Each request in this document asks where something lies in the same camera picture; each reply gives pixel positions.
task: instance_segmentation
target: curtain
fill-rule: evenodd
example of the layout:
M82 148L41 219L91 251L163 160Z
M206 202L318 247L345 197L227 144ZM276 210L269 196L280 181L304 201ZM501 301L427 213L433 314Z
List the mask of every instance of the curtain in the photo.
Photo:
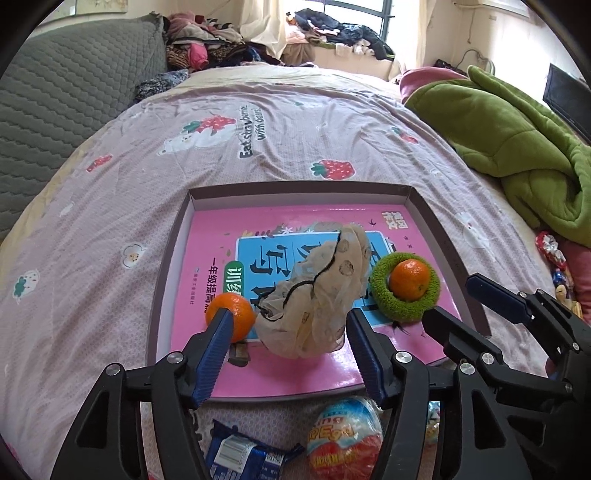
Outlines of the curtain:
M396 2L395 17L390 21L393 32L391 47L396 55L395 63L400 72L423 66L427 44L427 26L437 0L404 0Z
M285 46L285 9L283 0L243 0L240 34L244 40L260 43L276 59Z

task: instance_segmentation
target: window frame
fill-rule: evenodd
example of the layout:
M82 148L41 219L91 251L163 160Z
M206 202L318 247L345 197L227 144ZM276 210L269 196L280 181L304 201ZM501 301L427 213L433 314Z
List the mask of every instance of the window frame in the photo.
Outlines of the window frame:
M384 0L384 6L382 8L382 11L373 10L371 8L366 8L366 7L360 7L359 5L349 4L347 2L340 2L338 0L311 0L311 1L317 2L318 4L322 4L322 13L324 13L324 7L326 5L331 5L333 7L346 8L348 10L355 10L358 12L363 12L363 13L366 13L369 15L373 15L375 17L380 17L382 19L382 30L380 32L376 32L376 33L384 41L386 41L386 37L388 35L388 29L390 26L390 19L395 17L394 15L391 14L393 0Z

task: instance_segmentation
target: tangerine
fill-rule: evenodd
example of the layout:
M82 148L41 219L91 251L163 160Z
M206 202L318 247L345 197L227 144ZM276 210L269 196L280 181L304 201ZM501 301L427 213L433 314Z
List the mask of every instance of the tangerine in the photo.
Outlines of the tangerine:
M217 295L205 310L205 323L209 325L218 309L228 309L234 316L232 343L244 340L255 324L256 315L251 303L238 293L227 291Z
M412 258L394 267L390 273L388 287L400 300L416 301L425 295L430 281L429 267Z

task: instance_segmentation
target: metal bolt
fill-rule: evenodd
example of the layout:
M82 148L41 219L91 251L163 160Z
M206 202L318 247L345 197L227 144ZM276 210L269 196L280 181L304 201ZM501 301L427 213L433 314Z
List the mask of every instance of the metal bolt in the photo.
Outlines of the metal bolt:
M173 352L168 354L168 357L166 357L166 361L169 364L179 364L183 361L183 358L184 356L181 352Z
M471 364L461 364L460 370L466 375L473 375L476 372L476 368Z
M396 354L396 360L402 364L409 364L412 359L413 356L408 352L398 352Z
M487 365L492 365L495 362L495 357L492 356L492 353L483 353L482 361Z
M110 377L114 377L119 372L121 372L121 367L119 364L110 364L107 368L105 368L105 373Z

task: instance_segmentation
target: green fuzzy ring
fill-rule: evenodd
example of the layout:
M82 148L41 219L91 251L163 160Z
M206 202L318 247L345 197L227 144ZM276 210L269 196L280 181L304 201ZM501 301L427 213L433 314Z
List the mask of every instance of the green fuzzy ring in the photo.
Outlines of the green fuzzy ring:
M387 284L387 278L396 265L410 259L423 262L431 272L429 287L425 295L417 301L403 301L396 298L388 289ZM374 271L369 278L369 285L379 311L389 319L401 323L412 323L421 320L425 310L433 308L437 304L439 292L441 291L439 277L433 267L424 258L406 252L394 252L382 257L374 267Z

